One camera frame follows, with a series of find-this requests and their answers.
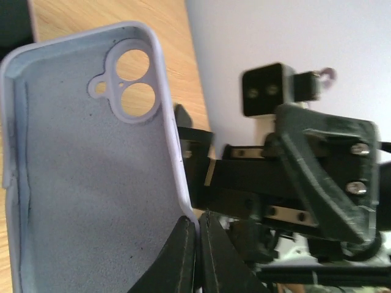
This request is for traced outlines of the black smartphone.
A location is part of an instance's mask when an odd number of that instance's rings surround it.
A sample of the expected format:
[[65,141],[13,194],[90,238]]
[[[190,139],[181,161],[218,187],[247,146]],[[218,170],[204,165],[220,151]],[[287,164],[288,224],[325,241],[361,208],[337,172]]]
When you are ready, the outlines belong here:
[[182,104],[174,105],[175,121],[178,127],[192,128],[193,120]]

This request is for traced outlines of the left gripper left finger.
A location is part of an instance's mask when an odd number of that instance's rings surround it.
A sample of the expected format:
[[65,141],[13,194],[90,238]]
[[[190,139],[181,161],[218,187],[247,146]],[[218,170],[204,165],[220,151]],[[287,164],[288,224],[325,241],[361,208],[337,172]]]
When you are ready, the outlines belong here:
[[192,292],[196,264],[195,230],[194,223],[181,216],[153,264],[129,292]]

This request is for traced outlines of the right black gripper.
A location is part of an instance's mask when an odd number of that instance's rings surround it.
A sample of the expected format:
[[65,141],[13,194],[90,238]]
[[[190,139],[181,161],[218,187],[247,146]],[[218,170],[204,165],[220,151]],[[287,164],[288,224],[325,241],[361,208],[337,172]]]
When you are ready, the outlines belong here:
[[373,122],[282,104],[266,145],[228,145],[220,159],[208,154],[212,133],[178,131],[190,154],[185,170],[193,208],[333,241],[375,238]]

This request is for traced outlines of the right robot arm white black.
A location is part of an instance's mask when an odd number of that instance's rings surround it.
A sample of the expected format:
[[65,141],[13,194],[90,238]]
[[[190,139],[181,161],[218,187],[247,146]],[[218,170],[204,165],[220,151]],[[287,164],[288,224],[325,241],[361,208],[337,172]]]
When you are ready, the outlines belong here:
[[212,133],[194,129],[182,107],[175,116],[190,152],[191,203],[230,219],[226,232],[246,263],[271,263],[280,239],[295,234],[321,264],[363,263],[379,253],[390,229],[387,167],[377,162],[372,122],[283,105],[262,146],[227,145],[212,159]]

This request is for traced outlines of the pink phone case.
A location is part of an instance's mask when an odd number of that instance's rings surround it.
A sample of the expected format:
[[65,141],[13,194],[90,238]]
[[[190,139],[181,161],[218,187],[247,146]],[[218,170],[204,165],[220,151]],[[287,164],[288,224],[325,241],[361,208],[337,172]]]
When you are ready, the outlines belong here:
[[28,9],[29,9],[29,17],[30,17],[30,22],[31,22],[32,36],[33,36],[34,42],[38,42],[39,41],[39,34],[38,34],[38,29],[37,29],[37,17],[35,14],[33,0],[27,0],[27,5],[28,5]]

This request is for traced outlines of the lilac magsafe phone case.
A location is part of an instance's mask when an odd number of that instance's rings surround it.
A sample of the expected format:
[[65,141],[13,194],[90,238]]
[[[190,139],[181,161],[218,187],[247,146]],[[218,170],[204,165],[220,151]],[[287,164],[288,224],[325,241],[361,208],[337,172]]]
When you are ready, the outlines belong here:
[[127,292],[189,199],[156,34],[127,21],[1,64],[14,292]]

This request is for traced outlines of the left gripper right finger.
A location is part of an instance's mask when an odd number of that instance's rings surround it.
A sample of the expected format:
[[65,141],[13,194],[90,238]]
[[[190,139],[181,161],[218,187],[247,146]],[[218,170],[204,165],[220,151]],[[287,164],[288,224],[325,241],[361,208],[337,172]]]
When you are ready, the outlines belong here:
[[245,265],[218,219],[200,217],[203,292],[268,292]]

